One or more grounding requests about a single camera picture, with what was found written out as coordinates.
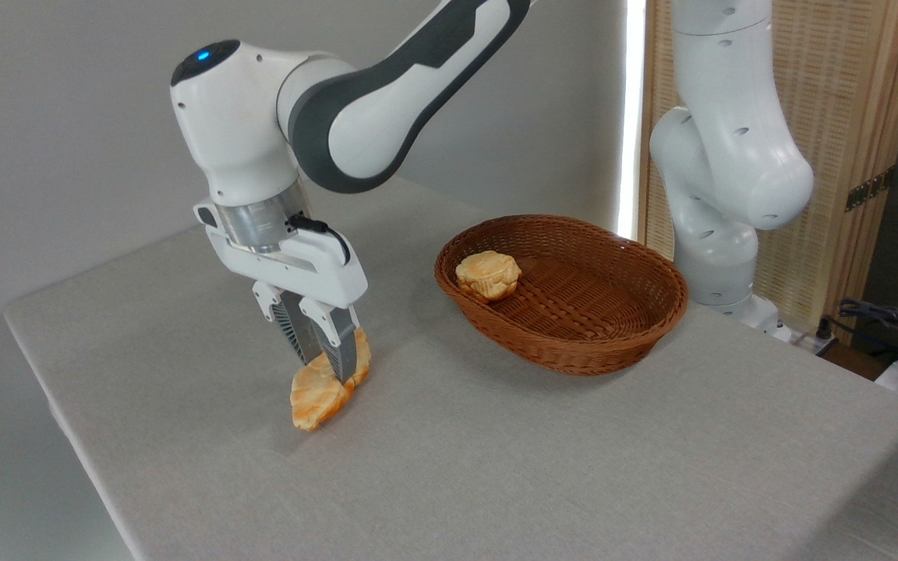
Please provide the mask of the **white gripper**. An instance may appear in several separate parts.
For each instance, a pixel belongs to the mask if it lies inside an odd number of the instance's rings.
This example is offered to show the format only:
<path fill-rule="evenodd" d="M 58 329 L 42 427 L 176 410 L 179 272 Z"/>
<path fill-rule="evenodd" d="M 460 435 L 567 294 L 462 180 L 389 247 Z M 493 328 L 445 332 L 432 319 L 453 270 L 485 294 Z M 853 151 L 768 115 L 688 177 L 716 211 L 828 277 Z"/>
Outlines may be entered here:
<path fill-rule="evenodd" d="M 304 365 L 325 355 L 336 379 L 346 383 L 359 360 L 354 333 L 360 323 L 352 305 L 368 285 L 352 245 L 342 235 L 296 228 L 277 251 L 254 252 L 228 237 L 213 202 L 197 203 L 193 213 L 224 266 L 256 281 L 261 312 Z"/>

